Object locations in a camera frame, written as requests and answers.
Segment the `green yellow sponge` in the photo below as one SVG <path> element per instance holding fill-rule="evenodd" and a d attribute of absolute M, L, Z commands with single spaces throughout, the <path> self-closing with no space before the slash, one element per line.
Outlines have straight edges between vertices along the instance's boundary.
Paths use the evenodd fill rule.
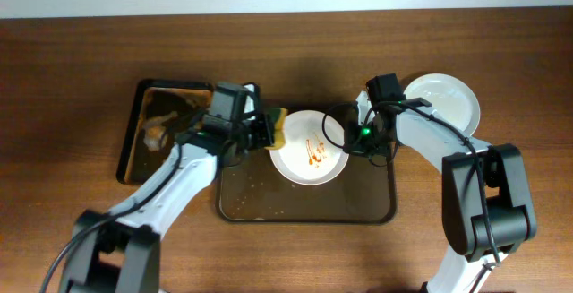
<path fill-rule="evenodd" d="M 286 144 L 283 128 L 288 110 L 286 108 L 269 108 L 266 114 L 272 125 L 272 141 L 265 149 L 269 151 L 279 150 Z"/>

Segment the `white plate ketchup streaks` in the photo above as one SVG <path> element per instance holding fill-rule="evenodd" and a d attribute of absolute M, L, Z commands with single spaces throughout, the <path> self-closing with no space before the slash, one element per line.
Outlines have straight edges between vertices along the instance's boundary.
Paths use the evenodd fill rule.
<path fill-rule="evenodd" d="M 285 145 L 269 152 L 277 171 L 300 185 L 322 185 L 337 177 L 345 168 L 349 155 L 333 145 L 344 139 L 344 130 L 331 116 L 315 110 L 301 110 L 286 116 L 283 125 Z"/>

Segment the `white plate orange smears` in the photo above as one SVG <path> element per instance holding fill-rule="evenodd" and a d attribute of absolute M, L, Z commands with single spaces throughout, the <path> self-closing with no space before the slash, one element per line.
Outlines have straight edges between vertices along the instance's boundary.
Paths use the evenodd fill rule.
<path fill-rule="evenodd" d="M 480 123 L 481 109 L 474 92 L 451 75 L 422 75 L 410 82 L 404 93 L 408 99 L 428 100 L 443 118 L 465 134 L 473 135 Z"/>

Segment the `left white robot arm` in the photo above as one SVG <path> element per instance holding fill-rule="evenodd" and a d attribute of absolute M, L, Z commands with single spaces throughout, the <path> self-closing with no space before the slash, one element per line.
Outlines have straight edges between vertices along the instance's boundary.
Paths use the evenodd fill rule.
<path fill-rule="evenodd" d="M 257 84 L 220 82 L 210 105 L 175 136 L 162 166 L 131 196 L 85 211 L 56 257 L 61 292 L 159 293 L 161 241 L 187 204 L 235 157 L 285 143 L 284 108 L 263 108 Z"/>

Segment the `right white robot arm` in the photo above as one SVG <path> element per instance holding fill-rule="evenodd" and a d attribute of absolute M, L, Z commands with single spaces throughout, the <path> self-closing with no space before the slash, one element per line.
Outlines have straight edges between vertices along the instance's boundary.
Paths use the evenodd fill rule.
<path fill-rule="evenodd" d="M 441 174 L 442 226 L 449 243 L 440 268 L 423 292 L 476 292 L 502 261 L 535 237 L 537 220 L 520 150 L 491 145 L 442 117 L 425 99 L 375 98 L 361 92 L 353 141 L 374 151 L 388 136 Z"/>

